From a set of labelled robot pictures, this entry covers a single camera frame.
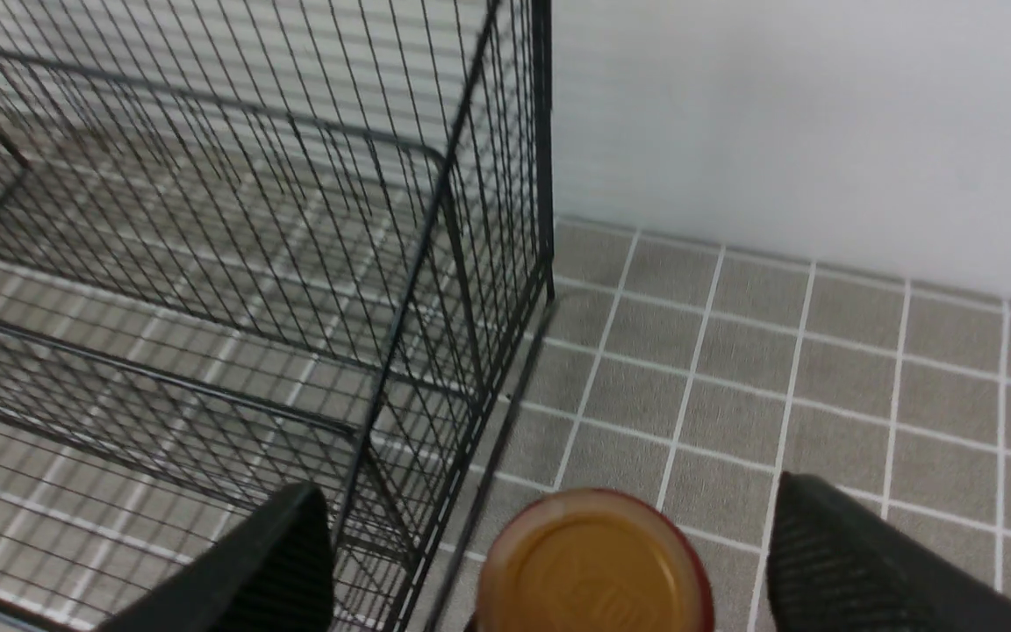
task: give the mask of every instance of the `gold lid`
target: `gold lid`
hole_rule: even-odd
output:
[[[705,568],[665,519],[630,495],[575,489],[518,514],[478,580],[480,632],[710,632]]]

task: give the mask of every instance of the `black plastic part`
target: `black plastic part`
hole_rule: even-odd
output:
[[[328,629],[334,555],[327,520],[318,488],[286,485],[205,555],[99,629]]]
[[[780,632],[1011,631],[1011,600],[814,475],[783,473],[767,597]]]

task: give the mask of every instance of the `wire cage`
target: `wire cage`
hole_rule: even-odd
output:
[[[334,629],[408,627],[553,291],[549,17],[0,0],[0,603],[95,627],[304,480]]]

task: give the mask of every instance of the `white wall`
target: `white wall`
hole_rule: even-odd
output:
[[[561,212],[1011,296],[1011,0],[561,0]]]

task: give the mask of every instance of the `black wire cage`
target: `black wire cage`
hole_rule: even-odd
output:
[[[549,21],[0,0],[0,605],[95,627],[308,481],[333,629],[409,626],[553,292]]]

